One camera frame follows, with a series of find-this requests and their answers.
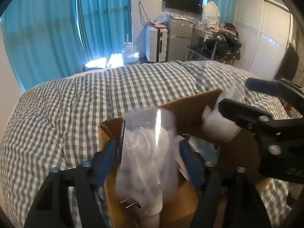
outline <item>closet door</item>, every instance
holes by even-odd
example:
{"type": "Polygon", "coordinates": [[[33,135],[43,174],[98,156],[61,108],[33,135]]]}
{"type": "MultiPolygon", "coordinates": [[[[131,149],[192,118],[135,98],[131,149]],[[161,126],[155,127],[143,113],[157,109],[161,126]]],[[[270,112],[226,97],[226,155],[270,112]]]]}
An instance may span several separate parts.
{"type": "Polygon", "coordinates": [[[234,67],[249,71],[258,38],[264,0],[237,0],[235,27],[239,33],[241,59],[234,67]]]}
{"type": "Polygon", "coordinates": [[[261,34],[249,72],[273,80],[285,54],[289,30],[290,13],[265,0],[261,34]]]}

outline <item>plaid comforter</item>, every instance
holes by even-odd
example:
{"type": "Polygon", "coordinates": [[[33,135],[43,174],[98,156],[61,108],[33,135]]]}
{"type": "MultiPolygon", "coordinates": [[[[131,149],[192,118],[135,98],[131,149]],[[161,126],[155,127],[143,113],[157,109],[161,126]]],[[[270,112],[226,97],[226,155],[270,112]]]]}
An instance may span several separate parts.
{"type": "MultiPolygon", "coordinates": [[[[16,227],[25,219],[53,167],[70,169],[90,160],[99,149],[98,125],[138,107],[158,106],[182,97],[236,85],[242,102],[287,119],[279,100],[244,87],[246,71],[221,63],[168,62],[108,69],[74,79],[57,79],[25,92],[0,146],[0,177],[7,215],[16,227]]],[[[273,226],[288,214],[288,184],[272,180],[261,198],[273,226]]],[[[108,218],[103,189],[99,206],[108,218]]],[[[74,222],[81,227],[76,197],[70,190],[74,222]]]]}

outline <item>bed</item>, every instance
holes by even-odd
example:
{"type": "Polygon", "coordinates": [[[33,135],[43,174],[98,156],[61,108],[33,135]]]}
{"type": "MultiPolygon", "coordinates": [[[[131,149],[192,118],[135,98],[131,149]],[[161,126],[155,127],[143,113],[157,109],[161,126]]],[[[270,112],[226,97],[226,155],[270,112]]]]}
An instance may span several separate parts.
{"type": "MultiPolygon", "coordinates": [[[[185,96],[236,85],[242,102],[287,119],[280,101],[250,92],[246,71],[213,61],[142,64],[42,83],[25,92],[0,146],[0,177],[6,214],[23,227],[30,206],[53,167],[74,168],[99,149],[98,125],[138,107],[153,107],[185,96]]],[[[81,227],[73,190],[72,216],[81,227]]],[[[100,210],[108,218],[103,189],[100,210]]],[[[273,226],[286,217],[288,183],[272,179],[261,193],[273,226]]]]}

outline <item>refrigerator door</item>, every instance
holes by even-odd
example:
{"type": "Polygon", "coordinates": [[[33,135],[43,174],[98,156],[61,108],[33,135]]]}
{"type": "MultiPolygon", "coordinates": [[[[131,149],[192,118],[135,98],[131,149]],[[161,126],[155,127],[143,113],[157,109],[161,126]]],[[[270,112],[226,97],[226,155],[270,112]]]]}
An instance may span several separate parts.
{"type": "Polygon", "coordinates": [[[169,34],[170,36],[191,38],[193,30],[193,22],[183,21],[183,20],[173,20],[169,21],[169,34]]]}
{"type": "Polygon", "coordinates": [[[182,61],[186,59],[187,46],[191,43],[191,38],[181,38],[170,36],[169,49],[168,49],[168,61],[182,61]]]}

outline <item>black flat screen tv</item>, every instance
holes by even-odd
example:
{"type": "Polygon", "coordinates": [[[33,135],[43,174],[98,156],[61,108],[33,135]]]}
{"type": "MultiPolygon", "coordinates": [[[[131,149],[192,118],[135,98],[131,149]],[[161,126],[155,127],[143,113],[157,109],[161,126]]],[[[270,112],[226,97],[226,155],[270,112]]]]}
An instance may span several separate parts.
{"type": "Polygon", "coordinates": [[[191,13],[202,13],[203,0],[166,0],[166,7],[191,13]]]}

